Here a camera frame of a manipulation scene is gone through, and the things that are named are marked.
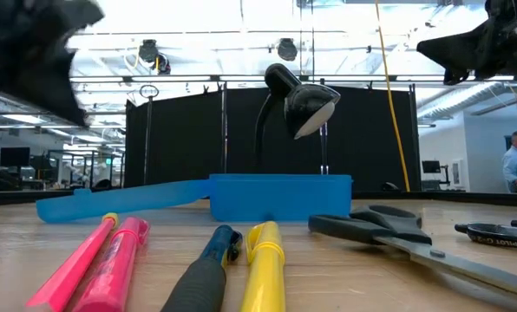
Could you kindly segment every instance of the black partition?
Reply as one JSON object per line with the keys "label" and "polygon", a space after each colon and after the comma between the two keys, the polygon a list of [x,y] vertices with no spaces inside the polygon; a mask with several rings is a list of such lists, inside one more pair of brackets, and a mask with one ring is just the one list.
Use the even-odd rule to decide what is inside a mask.
{"label": "black partition", "polygon": [[[331,174],[349,174],[353,191],[380,191],[390,182],[405,189],[401,159],[386,90],[333,87],[342,97],[328,121]],[[420,191],[415,103],[408,92],[392,91],[411,191]]]}
{"label": "black partition", "polygon": [[145,140],[147,137],[147,105],[126,104],[126,160],[124,186],[144,184]]}
{"label": "black partition", "polygon": [[148,184],[222,172],[221,93],[154,101],[149,144]]}
{"label": "black partition", "polygon": [[[230,173],[254,172],[254,131],[266,88],[226,91],[227,160]],[[319,133],[294,140],[284,122],[283,106],[277,105],[266,121],[262,173],[320,173],[322,154]]]}

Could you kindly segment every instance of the black marker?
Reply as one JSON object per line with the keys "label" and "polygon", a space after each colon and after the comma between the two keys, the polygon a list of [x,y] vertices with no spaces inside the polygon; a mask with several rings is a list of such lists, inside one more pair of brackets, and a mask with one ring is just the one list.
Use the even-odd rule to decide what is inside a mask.
{"label": "black marker", "polygon": [[456,224],[455,230],[467,234],[476,243],[517,248],[517,227],[469,223]]}
{"label": "black marker", "polygon": [[237,259],[243,236],[219,226],[200,257],[191,263],[160,312],[219,312],[224,301],[226,266]]}

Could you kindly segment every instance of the black desk lamp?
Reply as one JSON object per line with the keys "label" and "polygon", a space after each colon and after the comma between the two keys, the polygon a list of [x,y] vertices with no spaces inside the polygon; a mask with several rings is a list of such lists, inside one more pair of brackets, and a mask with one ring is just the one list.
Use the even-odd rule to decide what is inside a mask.
{"label": "black desk lamp", "polygon": [[324,85],[302,84],[284,65],[272,64],[265,73],[270,89],[260,109],[255,127],[255,172],[262,166],[262,146],[266,119],[277,103],[284,103],[287,130],[295,139],[317,131],[334,113],[341,95]]}

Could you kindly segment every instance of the scissors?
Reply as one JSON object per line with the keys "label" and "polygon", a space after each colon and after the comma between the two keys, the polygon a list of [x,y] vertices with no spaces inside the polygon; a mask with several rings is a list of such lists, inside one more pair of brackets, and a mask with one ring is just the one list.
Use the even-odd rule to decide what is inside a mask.
{"label": "scissors", "polygon": [[476,222],[456,224],[455,230],[467,234],[476,243],[517,248],[517,220],[511,221],[511,226]]}
{"label": "scissors", "polygon": [[432,239],[421,226],[422,219],[414,213],[384,205],[357,208],[350,218],[309,217],[310,231],[365,244],[392,246],[409,253],[413,262],[506,295],[517,295],[516,275],[433,248]]}

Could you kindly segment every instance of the desk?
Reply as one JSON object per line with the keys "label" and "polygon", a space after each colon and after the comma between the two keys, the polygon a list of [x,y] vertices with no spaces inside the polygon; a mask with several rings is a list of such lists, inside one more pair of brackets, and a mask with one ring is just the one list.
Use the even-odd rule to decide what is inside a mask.
{"label": "desk", "polygon": [[[373,201],[358,200],[354,205]],[[508,223],[517,208],[437,201],[377,200],[423,215],[424,229],[440,250],[517,274],[517,250],[471,243],[454,231],[458,222]],[[139,253],[128,312],[158,312],[180,275],[201,253],[218,223],[201,201],[144,211],[151,221],[148,247]],[[0,206],[0,311],[21,311],[98,220],[43,224],[34,205]],[[232,224],[246,231],[251,224]],[[389,247],[372,247],[318,234],[304,224],[281,224],[287,264],[287,311],[502,311],[517,302],[408,261]],[[228,267],[224,311],[238,311],[245,288],[245,254]]]}

